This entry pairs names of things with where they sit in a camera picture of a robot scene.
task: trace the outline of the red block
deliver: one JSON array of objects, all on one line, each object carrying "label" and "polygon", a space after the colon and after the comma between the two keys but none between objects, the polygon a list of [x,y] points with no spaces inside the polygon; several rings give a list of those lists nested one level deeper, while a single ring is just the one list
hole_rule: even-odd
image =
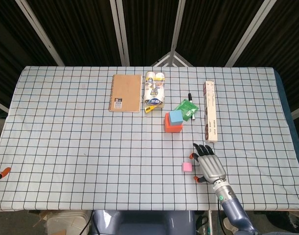
[{"label": "red block", "polygon": [[171,126],[169,121],[169,113],[166,113],[164,116],[164,130],[169,133],[178,133],[181,132],[183,124],[177,126]]}]

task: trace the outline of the robotic hand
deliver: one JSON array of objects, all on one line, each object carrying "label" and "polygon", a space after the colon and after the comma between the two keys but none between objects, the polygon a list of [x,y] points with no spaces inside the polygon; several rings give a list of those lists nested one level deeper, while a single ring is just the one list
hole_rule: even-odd
[{"label": "robotic hand", "polygon": [[246,212],[238,201],[232,187],[226,180],[226,172],[217,157],[208,145],[193,144],[197,153],[192,153],[189,158],[195,159],[199,164],[203,177],[194,179],[198,183],[208,182],[213,184],[213,189],[218,197],[222,208],[227,215],[231,225],[237,227],[239,231],[245,231],[249,235],[258,234],[258,230],[252,225]]}]

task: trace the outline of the green package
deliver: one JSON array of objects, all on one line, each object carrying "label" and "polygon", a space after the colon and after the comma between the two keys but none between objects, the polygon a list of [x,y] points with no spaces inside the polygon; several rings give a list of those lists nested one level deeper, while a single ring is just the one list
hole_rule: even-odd
[{"label": "green package", "polygon": [[183,100],[175,110],[181,110],[183,120],[188,121],[190,117],[198,110],[198,107],[189,102],[187,99]]}]

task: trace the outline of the brown notebook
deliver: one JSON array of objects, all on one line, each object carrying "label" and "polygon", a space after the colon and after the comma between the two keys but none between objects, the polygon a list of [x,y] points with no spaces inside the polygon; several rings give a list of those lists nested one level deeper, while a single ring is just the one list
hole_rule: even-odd
[{"label": "brown notebook", "polygon": [[112,78],[109,111],[139,112],[141,75],[116,74]]}]

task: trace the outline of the white box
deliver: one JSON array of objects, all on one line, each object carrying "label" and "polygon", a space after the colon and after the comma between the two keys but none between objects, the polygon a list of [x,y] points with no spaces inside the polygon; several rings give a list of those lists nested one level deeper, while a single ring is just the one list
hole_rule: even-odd
[{"label": "white box", "polygon": [[205,103],[205,138],[206,142],[218,141],[216,100],[214,96],[214,82],[204,83],[204,103]]}]

